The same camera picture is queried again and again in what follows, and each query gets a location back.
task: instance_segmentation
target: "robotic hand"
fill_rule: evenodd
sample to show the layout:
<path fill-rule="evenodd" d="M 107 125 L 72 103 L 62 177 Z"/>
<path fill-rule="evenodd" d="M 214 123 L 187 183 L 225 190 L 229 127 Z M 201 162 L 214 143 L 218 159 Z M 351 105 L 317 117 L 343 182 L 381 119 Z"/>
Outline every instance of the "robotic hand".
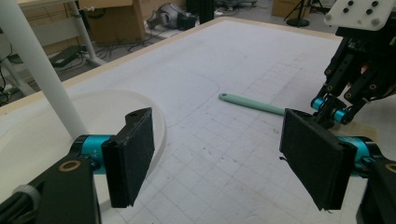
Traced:
<path fill-rule="evenodd" d="M 318 111 L 317 123 L 324 128 L 334 121 L 348 124 L 364 105 L 396 91 L 396 13 L 389 11 L 395 1 L 355 2 L 337 1 L 325 17 L 328 24 L 339 26 L 336 35 L 343 40 L 311 103 Z M 349 105 L 337 98 L 346 87 Z"/>
<path fill-rule="evenodd" d="M 343 37 L 312 100 L 314 115 L 286 109 L 280 151 L 318 209 L 341 209 L 351 175 L 368 178 L 358 223 L 396 223 L 396 161 L 365 137 L 335 137 L 362 107 L 396 91 L 394 0 L 338 0 L 325 16 Z M 338 96 L 344 93 L 347 103 Z"/>

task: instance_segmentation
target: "teal connector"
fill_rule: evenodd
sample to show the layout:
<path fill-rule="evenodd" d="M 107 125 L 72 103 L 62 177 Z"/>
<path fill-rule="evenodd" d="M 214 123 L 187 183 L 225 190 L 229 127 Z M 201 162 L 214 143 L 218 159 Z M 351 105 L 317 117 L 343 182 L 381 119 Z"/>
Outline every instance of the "teal connector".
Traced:
<path fill-rule="evenodd" d="M 265 104 L 262 102 L 250 100 L 245 97 L 232 95 L 232 94 L 228 94 L 228 93 L 221 93 L 221 94 L 219 94 L 219 98 L 222 101 L 227 101 L 227 102 L 230 102 L 230 103 L 233 103 L 236 105 L 242 105 L 242 106 L 246 106 L 246 107 L 250 107 L 250 108 L 254 108 L 254 109 L 259 109 L 259 110 L 270 112 L 270 113 L 277 114 L 280 116 L 285 115 L 284 108 L 280 108 L 280 107 L 276 107 L 274 105 L 268 105 L 268 104 Z"/>
<path fill-rule="evenodd" d="M 351 176 L 365 176 L 368 175 L 364 171 L 370 170 L 371 163 L 375 162 L 375 157 L 373 157 L 370 153 L 370 149 L 366 145 L 366 143 L 356 136 L 339 136 L 343 142 L 347 142 L 352 144 L 357 148 L 356 156 L 355 156 L 355 169 L 352 171 Z"/>
<path fill-rule="evenodd" d="M 90 135 L 82 145 L 81 154 L 90 155 L 98 164 L 100 168 L 94 172 L 95 175 L 105 175 L 105 163 L 103 161 L 102 144 L 108 140 L 112 135 Z"/>

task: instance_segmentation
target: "white table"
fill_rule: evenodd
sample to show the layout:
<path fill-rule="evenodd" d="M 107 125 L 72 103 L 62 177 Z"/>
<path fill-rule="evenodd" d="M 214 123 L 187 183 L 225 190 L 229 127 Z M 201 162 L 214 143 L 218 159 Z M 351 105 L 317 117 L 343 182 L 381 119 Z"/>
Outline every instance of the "white table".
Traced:
<path fill-rule="evenodd" d="M 228 92 L 311 113 L 339 42 L 323 33 L 217 19 L 66 81 L 72 98 L 136 91 L 165 115 L 167 144 L 135 207 L 110 210 L 104 222 L 355 223 L 365 180 L 350 179 L 341 211 L 319 212 L 278 158 L 282 118 L 218 99 Z M 0 108 L 0 136 L 46 106 L 37 93 Z M 393 98 L 375 102 L 355 118 L 376 128 L 390 159 L 396 158 L 395 106 Z M 108 111 L 109 118 L 114 114 Z"/>

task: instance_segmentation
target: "black wire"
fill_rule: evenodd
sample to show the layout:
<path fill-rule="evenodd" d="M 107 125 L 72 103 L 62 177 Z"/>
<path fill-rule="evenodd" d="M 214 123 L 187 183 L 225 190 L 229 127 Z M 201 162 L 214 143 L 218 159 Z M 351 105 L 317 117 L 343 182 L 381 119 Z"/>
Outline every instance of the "black wire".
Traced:
<path fill-rule="evenodd" d="M 241 11 L 249 11 L 249 10 L 254 9 L 254 8 L 257 8 L 257 9 L 268 9 L 268 8 L 271 8 L 271 7 L 272 7 L 272 5 L 267 6 L 267 7 L 262 7 L 262 6 L 257 6 L 257 5 L 254 5 L 254 6 L 238 5 L 238 6 L 236 6 L 233 9 L 233 11 L 225 10 L 225 7 L 218 7 L 219 12 L 221 12 L 222 15 L 217 16 L 217 17 L 232 17 L 232 16 L 238 15 L 239 12 L 241 12 Z"/>
<path fill-rule="evenodd" d="M 3 79 L 3 88 L 0 90 L 0 92 L 4 93 L 4 90 L 6 88 L 6 78 L 3 75 L 3 71 L 1 70 L 1 63 L 0 63 L 0 77 Z"/>
<path fill-rule="evenodd" d="M 146 43 L 146 42 L 149 42 L 150 39 L 152 38 L 152 29 L 149 29 L 149 30 L 150 30 L 150 37 L 149 37 L 148 39 L 145 39 L 145 40 L 139 42 L 139 43 L 132 44 L 132 45 L 127 49 L 128 52 L 131 52 L 131 49 L 136 48 L 136 47 L 139 46 L 139 45 L 142 45 L 143 47 L 145 47 L 145 46 L 144 46 L 145 43 Z"/>
<path fill-rule="evenodd" d="M 12 204 L 14 204 L 21 197 L 20 193 L 12 194 L 3 203 L 0 203 L 0 214 L 3 214 Z"/>
<path fill-rule="evenodd" d="M 0 106 L 7 105 L 7 104 L 8 104 L 8 101 L 9 101 L 8 95 L 7 95 L 6 93 L 3 93 L 2 91 L 0 91 L 0 96 L 5 96 L 5 97 L 6 97 L 6 100 L 5 100 L 5 101 L 1 101 L 1 100 L 0 100 Z"/>
<path fill-rule="evenodd" d="M 108 52 L 108 57 L 111 58 L 111 54 L 113 52 L 113 50 L 118 49 L 119 47 L 117 46 L 117 43 L 121 43 L 122 41 L 120 40 L 114 40 L 113 44 L 110 46 L 109 52 Z"/>
<path fill-rule="evenodd" d="M 179 13 L 184 13 L 183 10 L 179 11 L 178 8 L 175 8 L 173 4 L 169 4 L 169 7 L 171 7 L 174 11 L 179 12 Z"/>
<path fill-rule="evenodd" d="M 149 37 L 148 39 L 145 39 L 145 40 L 143 40 L 143 41 L 141 41 L 141 42 L 138 42 L 138 43 L 136 43 L 136 44 L 133 44 L 131 47 L 128 48 L 128 51 L 131 52 L 131 49 L 133 49 L 133 48 L 135 48 L 135 47 L 138 47 L 138 46 L 146 47 L 146 46 L 145 46 L 145 43 L 148 43 L 151 39 L 156 38 L 156 37 L 158 37 L 160 34 L 162 34 L 162 33 L 164 33 L 164 32 L 167 32 L 167 31 L 169 31 L 169 30 L 171 30 L 171 29 L 163 30 L 163 31 L 159 32 L 159 33 L 156 34 L 156 35 L 153 35 L 153 34 L 152 34 L 152 30 L 150 30 L 151 34 L 150 34 L 150 37 Z"/>
<path fill-rule="evenodd" d="M 7 85 L 6 79 L 4 78 L 3 72 L 1 70 L 1 64 L 3 63 L 3 60 L 5 60 L 7 57 L 9 57 L 12 54 L 12 45 L 11 44 L 9 44 L 9 48 L 10 48 L 10 53 L 8 54 L 8 56 L 6 56 L 4 59 L 0 60 L 0 77 L 3 79 L 3 89 L 0 90 L 1 93 L 3 93 L 3 91 Z"/>
<path fill-rule="evenodd" d="M 26 223 L 34 223 L 33 221 L 36 219 L 38 214 L 37 210 L 34 211 L 29 211 L 17 218 L 15 218 L 14 220 L 12 220 L 12 224 L 26 224 Z"/>
<path fill-rule="evenodd" d="M 108 53 L 109 48 L 110 48 L 110 47 L 104 47 L 104 48 L 101 48 L 101 49 L 97 50 L 97 51 L 95 52 L 96 57 L 98 57 L 98 58 L 100 58 L 100 59 L 104 59 L 104 58 L 107 56 L 107 53 Z"/>
<path fill-rule="evenodd" d="M 6 209 L 0 213 L 0 223 L 11 223 L 13 219 L 23 215 L 33 209 L 33 202 L 27 194 L 16 193 L 16 198 Z"/>

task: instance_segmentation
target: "screw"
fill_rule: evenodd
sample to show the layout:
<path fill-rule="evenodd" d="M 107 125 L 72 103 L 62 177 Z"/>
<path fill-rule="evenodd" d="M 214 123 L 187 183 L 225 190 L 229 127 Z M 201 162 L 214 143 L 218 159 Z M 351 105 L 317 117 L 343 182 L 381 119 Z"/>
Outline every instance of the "screw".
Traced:
<path fill-rule="evenodd" d="M 331 14 L 326 14 L 326 16 L 324 16 L 324 19 L 325 19 L 326 21 L 329 21 L 329 20 L 332 19 L 332 15 L 331 15 Z"/>
<path fill-rule="evenodd" d="M 66 161 L 62 163 L 58 170 L 61 172 L 70 172 L 76 170 L 81 165 L 81 161 Z"/>
<path fill-rule="evenodd" d="M 380 23 L 379 19 L 372 19 L 372 25 L 377 26 Z"/>
<path fill-rule="evenodd" d="M 387 164 L 385 164 L 385 167 L 387 167 L 387 169 L 389 171 L 396 174 L 396 164 L 395 163 L 387 163 Z"/>

